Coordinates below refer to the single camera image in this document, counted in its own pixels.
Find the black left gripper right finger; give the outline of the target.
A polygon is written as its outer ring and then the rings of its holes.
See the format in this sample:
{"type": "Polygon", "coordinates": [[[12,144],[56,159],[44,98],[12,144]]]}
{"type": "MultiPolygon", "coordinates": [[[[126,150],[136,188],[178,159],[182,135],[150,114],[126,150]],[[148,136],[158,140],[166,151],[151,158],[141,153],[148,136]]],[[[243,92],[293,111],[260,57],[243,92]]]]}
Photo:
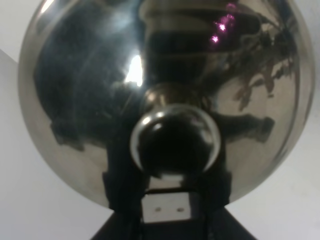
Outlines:
{"type": "Polygon", "coordinates": [[[200,218],[187,226],[188,240],[254,240],[226,209],[230,203],[232,175],[226,170],[192,174],[187,178],[200,196],[200,218]]]}

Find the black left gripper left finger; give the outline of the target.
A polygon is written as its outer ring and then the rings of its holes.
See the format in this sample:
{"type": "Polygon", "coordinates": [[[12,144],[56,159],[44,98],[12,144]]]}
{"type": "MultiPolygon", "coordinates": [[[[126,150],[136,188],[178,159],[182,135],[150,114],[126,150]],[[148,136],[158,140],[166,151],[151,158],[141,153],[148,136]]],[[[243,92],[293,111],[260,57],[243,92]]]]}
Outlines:
{"type": "Polygon", "coordinates": [[[140,172],[104,173],[103,183],[113,213],[93,240],[137,240],[141,221],[141,199],[150,178],[140,172]]]}

